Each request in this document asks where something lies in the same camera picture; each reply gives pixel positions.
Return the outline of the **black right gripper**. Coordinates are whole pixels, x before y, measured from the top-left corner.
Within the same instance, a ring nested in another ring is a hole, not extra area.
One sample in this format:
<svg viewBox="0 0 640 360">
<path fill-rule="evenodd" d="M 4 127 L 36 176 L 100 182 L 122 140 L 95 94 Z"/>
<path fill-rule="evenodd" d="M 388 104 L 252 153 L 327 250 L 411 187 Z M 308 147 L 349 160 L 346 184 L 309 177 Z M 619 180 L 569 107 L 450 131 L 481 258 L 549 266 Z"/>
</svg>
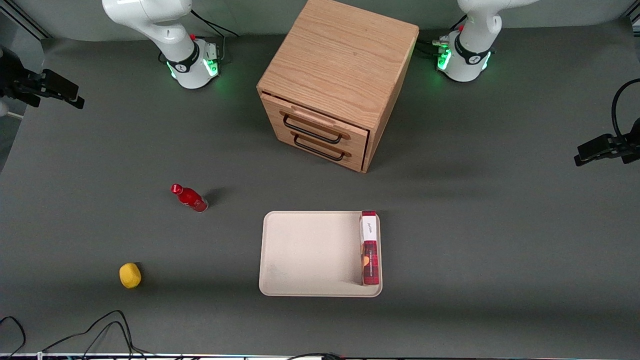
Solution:
<svg viewBox="0 0 640 360">
<path fill-rule="evenodd" d="M 2 46 L 0 97 L 18 100 L 30 107 L 38 108 L 41 104 L 42 89 L 45 97 L 64 101 L 79 110 L 84 107 L 85 100 L 79 96 L 77 84 L 50 69 L 36 73 L 25 68 L 18 55 Z"/>
</svg>

